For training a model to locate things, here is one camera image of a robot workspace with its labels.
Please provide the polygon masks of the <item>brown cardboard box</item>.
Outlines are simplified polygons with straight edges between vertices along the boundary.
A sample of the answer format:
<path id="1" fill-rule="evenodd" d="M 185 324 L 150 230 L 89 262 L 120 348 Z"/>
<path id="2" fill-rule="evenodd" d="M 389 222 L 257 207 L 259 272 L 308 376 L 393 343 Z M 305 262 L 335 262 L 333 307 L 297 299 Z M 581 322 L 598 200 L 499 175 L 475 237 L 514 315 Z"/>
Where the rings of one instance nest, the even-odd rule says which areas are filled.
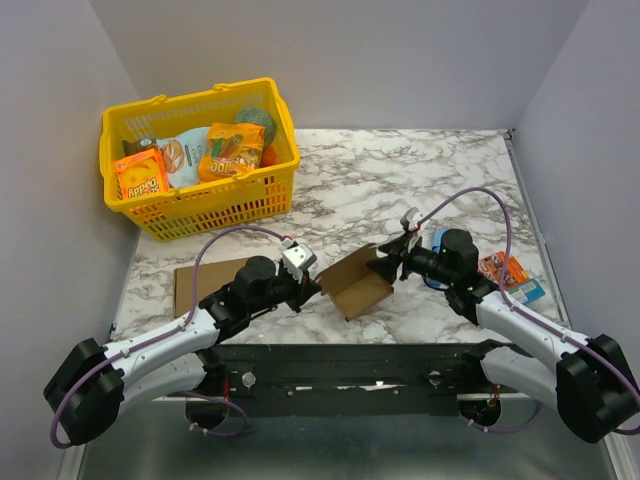
<path id="1" fill-rule="evenodd" d="M 216 292 L 231 282 L 237 271 L 247 262 L 247 258 L 200 264 L 197 273 L 197 299 Z M 189 312 L 192 306 L 193 266 L 176 268 L 173 272 L 173 317 L 179 318 Z"/>
<path id="2" fill-rule="evenodd" d="M 367 267 L 377 259 L 376 246 L 366 244 L 320 272 L 315 281 L 342 317 L 350 322 L 394 293 L 394 288 Z"/>

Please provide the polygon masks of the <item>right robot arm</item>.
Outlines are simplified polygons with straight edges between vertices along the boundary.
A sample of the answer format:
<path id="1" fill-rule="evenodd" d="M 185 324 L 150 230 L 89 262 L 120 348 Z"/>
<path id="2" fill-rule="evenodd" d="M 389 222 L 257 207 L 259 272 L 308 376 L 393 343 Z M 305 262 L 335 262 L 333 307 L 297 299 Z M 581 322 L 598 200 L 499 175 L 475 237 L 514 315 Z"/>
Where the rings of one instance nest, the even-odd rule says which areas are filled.
<path id="1" fill-rule="evenodd" d="M 509 345 L 486 343 L 460 367 L 460 379 L 480 392 L 505 385 L 555 410 L 578 438 L 597 443 L 639 412 L 639 388 L 620 345 L 607 335 L 590 338 L 558 326 L 501 292 L 479 270 L 471 235 L 447 231 L 438 251 L 406 232 L 380 246 L 369 270 L 387 283 L 411 274 L 445 287 L 451 309 L 494 331 Z"/>

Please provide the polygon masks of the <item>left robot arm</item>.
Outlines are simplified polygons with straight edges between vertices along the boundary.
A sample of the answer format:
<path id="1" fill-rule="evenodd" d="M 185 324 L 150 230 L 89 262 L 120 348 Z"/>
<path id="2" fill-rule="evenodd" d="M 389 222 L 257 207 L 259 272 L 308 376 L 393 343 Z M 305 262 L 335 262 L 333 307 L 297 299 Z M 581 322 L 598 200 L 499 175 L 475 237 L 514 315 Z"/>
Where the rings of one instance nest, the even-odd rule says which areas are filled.
<path id="1" fill-rule="evenodd" d="M 178 391 L 214 393 L 222 372 L 207 360 L 195 362 L 187 378 L 173 372 L 156 383 L 143 380 L 185 355 L 197 355 L 234 337 L 282 303 L 299 311 L 321 289 L 309 275 L 316 256 L 303 249 L 298 245 L 284 251 L 278 262 L 249 258 L 231 282 L 187 314 L 146 334 L 106 345 L 93 338 L 77 343 L 43 391 L 54 412 L 52 443 L 66 449 L 96 439 L 137 395 L 169 394 L 171 383 Z"/>

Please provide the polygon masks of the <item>blue small box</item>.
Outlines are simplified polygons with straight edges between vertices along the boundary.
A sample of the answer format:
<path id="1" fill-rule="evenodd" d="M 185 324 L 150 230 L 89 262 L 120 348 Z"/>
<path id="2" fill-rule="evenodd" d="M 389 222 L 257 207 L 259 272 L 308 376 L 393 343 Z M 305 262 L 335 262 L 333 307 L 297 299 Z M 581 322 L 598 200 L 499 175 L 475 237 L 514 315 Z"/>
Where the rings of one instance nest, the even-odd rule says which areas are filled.
<path id="1" fill-rule="evenodd" d="M 442 237 L 448 231 L 449 231 L 449 228 L 447 228 L 447 227 L 437 227 L 434 230 L 434 232 L 433 232 L 433 234 L 431 236 L 431 250 L 434 253 L 438 254 L 440 252 L 441 244 L 442 244 Z M 425 277 L 423 279 L 423 281 L 424 281 L 424 284 L 428 288 L 430 288 L 432 290 L 445 291 L 448 288 L 447 285 L 445 285 L 445 284 L 443 284 L 443 283 L 441 283 L 439 281 L 436 281 L 436 280 L 434 280 L 434 279 L 432 279 L 430 277 Z"/>

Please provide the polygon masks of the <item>orange small box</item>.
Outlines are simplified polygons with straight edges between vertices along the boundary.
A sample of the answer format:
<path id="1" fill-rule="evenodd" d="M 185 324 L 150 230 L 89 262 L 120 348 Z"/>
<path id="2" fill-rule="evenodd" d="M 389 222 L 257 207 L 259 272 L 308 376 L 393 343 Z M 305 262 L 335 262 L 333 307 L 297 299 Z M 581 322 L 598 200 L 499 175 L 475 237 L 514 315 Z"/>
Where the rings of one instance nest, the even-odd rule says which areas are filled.
<path id="1" fill-rule="evenodd" d="M 487 279 L 498 284 L 504 278 L 504 288 L 512 290 L 530 280 L 527 271 L 519 261 L 510 256 L 505 262 L 505 252 L 498 251 L 489 256 L 481 258 L 478 263 L 478 270 Z"/>

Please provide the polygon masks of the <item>folded brown cardboard box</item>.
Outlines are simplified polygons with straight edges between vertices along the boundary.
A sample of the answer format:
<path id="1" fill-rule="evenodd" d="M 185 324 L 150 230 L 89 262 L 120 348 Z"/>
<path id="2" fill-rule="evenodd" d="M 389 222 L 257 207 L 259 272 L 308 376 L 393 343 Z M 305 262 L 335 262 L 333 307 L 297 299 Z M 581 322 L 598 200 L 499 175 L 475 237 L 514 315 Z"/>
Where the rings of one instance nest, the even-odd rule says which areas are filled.
<path id="1" fill-rule="evenodd" d="M 200 264 L 197 273 L 197 299 L 216 292 L 231 282 L 237 271 L 247 262 L 247 258 Z M 173 317 L 179 318 L 189 312 L 192 306 L 193 266 L 176 268 L 173 272 Z"/>

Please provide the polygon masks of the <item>orange snack box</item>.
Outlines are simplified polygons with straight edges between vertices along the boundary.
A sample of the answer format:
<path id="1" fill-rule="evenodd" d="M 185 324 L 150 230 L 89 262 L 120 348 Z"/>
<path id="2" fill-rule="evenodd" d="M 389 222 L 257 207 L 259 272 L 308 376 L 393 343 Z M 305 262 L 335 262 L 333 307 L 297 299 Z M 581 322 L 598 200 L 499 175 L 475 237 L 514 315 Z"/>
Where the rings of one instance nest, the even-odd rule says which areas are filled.
<path id="1" fill-rule="evenodd" d="M 170 188 L 163 156 L 156 148 L 126 156 L 114 167 L 124 199 L 165 193 Z"/>

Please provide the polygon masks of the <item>light blue mint pack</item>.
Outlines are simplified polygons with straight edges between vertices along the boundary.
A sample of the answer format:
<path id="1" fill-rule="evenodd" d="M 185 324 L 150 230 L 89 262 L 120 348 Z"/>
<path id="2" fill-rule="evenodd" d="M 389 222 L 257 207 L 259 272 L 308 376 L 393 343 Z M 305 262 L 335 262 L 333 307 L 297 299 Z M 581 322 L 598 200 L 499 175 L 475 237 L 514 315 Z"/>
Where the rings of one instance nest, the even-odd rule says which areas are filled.
<path id="1" fill-rule="evenodd" d="M 530 278 L 525 282 L 510 288 L 509 294 L 517 302 L 523 305 L 528 305 L 541 299 L 546 292 L 536 278 Z"/>

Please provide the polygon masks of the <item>yellow plastic shopping basket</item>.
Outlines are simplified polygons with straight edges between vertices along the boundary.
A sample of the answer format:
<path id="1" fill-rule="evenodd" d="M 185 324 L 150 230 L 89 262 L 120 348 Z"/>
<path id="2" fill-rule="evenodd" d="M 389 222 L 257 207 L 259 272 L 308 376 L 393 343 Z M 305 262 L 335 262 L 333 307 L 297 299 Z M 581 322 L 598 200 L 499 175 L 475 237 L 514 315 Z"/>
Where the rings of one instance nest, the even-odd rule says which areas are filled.
<path id="1" fill-rule="evenodd" d="M 265 109 L 277 124 L 275 166 L 188 188 L 126 199 L 115 163 L 124 141 L 174 137 L 198 126 L 229 123 L 244 106 Z M 102 115 L 99 167 L 106 206 L 125 215 L 157 241 L 171 241 L 226 226 L 284 214 L 291 209 L 300 154 L 294 123 L 276 82 L 269 77 L 219 83 L 211 89 L 112 106 Z"/>

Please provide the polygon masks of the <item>orange round fruit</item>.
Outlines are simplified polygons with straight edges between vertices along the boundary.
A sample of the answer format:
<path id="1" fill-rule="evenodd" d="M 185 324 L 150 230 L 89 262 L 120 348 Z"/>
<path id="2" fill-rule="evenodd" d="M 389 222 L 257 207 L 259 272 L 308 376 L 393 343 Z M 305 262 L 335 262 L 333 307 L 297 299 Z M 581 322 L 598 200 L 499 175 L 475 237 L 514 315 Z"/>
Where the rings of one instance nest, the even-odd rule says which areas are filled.
<path id="1" fill-rule="evenodd" d="M 261 167 L 266 168 L 278 164 L 278 153 L 276 149 L 270 145 L 266 147 L 262 152 Z"/>

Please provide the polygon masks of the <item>yellow mango gummy bag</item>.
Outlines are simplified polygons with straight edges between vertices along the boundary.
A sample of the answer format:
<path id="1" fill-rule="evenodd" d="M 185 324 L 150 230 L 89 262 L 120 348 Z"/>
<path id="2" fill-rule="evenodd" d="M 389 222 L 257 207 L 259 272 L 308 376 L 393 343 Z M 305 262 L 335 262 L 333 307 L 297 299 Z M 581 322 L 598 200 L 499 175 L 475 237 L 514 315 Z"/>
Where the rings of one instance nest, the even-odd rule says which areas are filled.
<path id="1" fill-rule="evenodd" d="M 198 167 L 201 183 L 210 183 L 259 168 L 266 129 L 250 123 L 214 123 L 207 132 L 205 153 Z"/>

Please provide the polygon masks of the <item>light blue cassava chips bag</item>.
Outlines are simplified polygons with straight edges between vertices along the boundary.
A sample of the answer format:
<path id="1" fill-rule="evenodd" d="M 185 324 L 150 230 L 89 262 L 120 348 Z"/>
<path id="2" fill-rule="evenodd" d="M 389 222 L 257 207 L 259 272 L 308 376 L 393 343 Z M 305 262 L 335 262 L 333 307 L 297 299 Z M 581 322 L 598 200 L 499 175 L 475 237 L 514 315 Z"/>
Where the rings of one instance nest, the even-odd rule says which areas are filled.
<path id="1" fill-rule="evenodd" d="M 197 127 L 175 137 L 157 139 L 155 145 L 163 156 L 172 188 L 198 185 L 198 168 L 207 147 L 208 127 Z"/>

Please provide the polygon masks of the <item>grey green round sponge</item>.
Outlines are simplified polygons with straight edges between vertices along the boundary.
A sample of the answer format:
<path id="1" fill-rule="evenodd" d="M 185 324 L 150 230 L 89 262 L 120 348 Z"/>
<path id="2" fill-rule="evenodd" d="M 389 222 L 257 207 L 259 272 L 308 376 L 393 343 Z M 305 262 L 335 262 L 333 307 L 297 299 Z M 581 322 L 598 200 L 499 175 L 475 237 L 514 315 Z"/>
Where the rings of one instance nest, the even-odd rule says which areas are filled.
<path id="1" fill-rule="evenodd" d="M 234 117 L 236 124 L 253 124 L 265 129 L 264 145 L 270 146 L 277 135 L 277 123 L 273 116 L 265 109 L 257 106 L 245 106 Z"/>

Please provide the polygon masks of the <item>dark brown snack packet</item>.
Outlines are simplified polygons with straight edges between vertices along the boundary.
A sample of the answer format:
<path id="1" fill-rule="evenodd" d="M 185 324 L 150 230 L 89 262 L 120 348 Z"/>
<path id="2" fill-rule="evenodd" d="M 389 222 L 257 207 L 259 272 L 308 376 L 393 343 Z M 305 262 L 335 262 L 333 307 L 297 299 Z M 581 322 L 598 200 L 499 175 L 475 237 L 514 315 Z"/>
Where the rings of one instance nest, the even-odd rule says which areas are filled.
<path id="1" fill-rule="evenodd" d="M 140 152 L 156 147 L 156 140 L 151 138 L 142 138 L 132 142 L 123 140 L 122 148 L 125 157 L 136 155 Z"/>

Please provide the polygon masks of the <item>black mounting base plate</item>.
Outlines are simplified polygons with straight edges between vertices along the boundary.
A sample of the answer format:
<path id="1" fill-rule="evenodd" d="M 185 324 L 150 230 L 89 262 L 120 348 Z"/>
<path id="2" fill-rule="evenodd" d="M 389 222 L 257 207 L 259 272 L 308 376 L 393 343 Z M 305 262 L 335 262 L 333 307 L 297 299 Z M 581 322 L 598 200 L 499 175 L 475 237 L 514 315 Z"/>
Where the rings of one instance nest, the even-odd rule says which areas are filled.
<path id="1" fill-rule="evenodd" d="M 502 399 L 475 344 L 219 345 L 196 354 L 186 390 L 225 396 L 250 417 L 467 415 L 495 424 Z"/>

